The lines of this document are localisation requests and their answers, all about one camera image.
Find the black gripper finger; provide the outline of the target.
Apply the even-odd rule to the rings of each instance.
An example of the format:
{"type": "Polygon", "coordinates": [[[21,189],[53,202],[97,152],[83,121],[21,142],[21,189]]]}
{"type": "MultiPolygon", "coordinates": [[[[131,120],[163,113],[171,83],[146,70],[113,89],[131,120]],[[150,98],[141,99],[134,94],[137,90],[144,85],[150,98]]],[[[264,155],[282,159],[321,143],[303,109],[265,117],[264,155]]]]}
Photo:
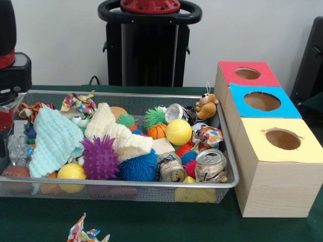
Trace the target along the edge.
{"type": "Polygon", "coordinates": [[[0,134],[0,158],[6,156],[7,148],[6,148],[6,135],[1,133],[0,134]]]}

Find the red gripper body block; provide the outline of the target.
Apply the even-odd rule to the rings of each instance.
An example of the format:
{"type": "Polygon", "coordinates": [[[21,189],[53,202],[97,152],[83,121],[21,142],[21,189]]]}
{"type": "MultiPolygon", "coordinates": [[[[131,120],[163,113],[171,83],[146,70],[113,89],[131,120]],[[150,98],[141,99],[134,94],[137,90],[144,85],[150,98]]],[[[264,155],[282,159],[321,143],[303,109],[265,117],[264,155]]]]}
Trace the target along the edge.
{"type": "Polygon", "coordinates": [[[1,131],[10,131],[13,126],[13,113],[0,111],[0,129],[1,131]]]}

